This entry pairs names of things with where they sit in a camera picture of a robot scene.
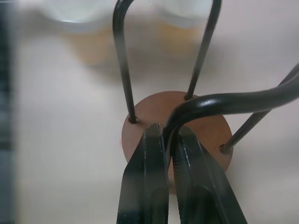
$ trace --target round copper plate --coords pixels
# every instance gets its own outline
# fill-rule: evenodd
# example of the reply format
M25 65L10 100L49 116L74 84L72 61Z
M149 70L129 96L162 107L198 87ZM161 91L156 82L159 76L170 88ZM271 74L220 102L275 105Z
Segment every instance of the round copper plate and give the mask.
M135 106L138 123L131 124L127 117L121 134L122 149L127 161L133 155L143 131L154 123L159 123L163 128L172 110L185 101L185 95L185 92L180 91L160 92L146 97ZM196 134L202 145L226 170L233 153L231 151L229 154L222 154L219 148L232 137L225 118L222 115L210 116L190 121L185 126ZM172 161L168 175L170 192L175 193Z

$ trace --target black metal rod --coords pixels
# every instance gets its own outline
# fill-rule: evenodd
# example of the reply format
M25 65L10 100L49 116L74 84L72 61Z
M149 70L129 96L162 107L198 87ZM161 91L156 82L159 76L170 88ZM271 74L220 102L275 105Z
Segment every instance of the black metal rod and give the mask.
M133 0L118 0L113 13L113 37L118 56L121 80L125 92L126 103L129 112L129 121L132 124L137 123L134 109L133 93L130 80L130 73L128 68L128 59L126 53L125 34L124 34L124 20L127 10Z
M211 12L210 12L207 24L206 24L205 33L204 33L204 36L202 38L202 42L201 42L201 45L199 48L199 53L198 53L198 56L197 56L197 59L195 62L191 82L189 85L187 95L185 96L185 100L191 99L193 97L195 86L198 81L203 63L205 61L206 53L209 48L209 45L210 45L210 42L211 42L211 39L213 36L213 32L216 27L220 9L221 9L221 0L213 0Z
M299 72L299 65L295 66L292 71L283 79L283 81L279 84L282 85L289 80L291 80L296 74ZM221 152L227 154L232 150L232 148L249 132L258 122L260 122L269 112L258 112L252 114L245 123L239 128L238 131L230 138L230 140L221 147Z
M223 93L196 97L179 105L169 116L163 129L168 156L173 155L178 140L179 128L194 119L220 115L250 112L266 112L299 98L299 72L287 81L270 90L247 93Z

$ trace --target white surface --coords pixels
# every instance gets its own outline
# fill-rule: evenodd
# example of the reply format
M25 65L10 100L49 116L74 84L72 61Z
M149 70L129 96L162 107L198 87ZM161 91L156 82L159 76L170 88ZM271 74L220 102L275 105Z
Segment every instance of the white surface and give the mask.
M223 1L196 94L276 86L299 60L298 8L295 0ZM20 23L17 222L115 223L127 115L117 64L85 67L33 9L22 7ZM187 90L194 58L171 61L138 49L129 57L135 103ZM235 147L227 176L250 224L298 223L298 111L299 101L272 111ZM232 131L248 116L227 116ZM173 197L169 223L179 223Z

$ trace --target blurry background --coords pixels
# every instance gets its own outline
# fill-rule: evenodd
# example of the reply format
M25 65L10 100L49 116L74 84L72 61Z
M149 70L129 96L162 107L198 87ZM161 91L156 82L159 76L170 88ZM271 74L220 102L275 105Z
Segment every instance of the blurry background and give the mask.
M116 222L128 112L112 39L115 1L82 2L16 2L22 224ZM137 0L127 13L135 103L187 91L211 1L185 2ZM223 0L195 94L277 86L299 60L298 8L296 0ZM298 111L298 101L275 109L235 147L227 176L248 223L298 223ZM226 116L233 133L248 116ZM174 196L169 223L179 223Z

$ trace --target copper disc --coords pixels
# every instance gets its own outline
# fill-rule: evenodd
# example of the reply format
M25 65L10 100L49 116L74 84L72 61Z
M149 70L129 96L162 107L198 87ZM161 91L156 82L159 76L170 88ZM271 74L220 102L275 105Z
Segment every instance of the copper disc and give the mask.
M154 123L159 123L163 128L172 110L185 101L185 95L185 92L180 91L160 92L146 97L135 106L138 123L131 124L127 116L121 134L122 149L127 161L133 155L143 131ZM190 121L185 126L196 134L202 145L219 162L224 171L227 170L233 153L232 151L229 154L220 152L220 145L232 137L225 118L222 115L210 116ZM175 193L172 162L168 175L170 192Z

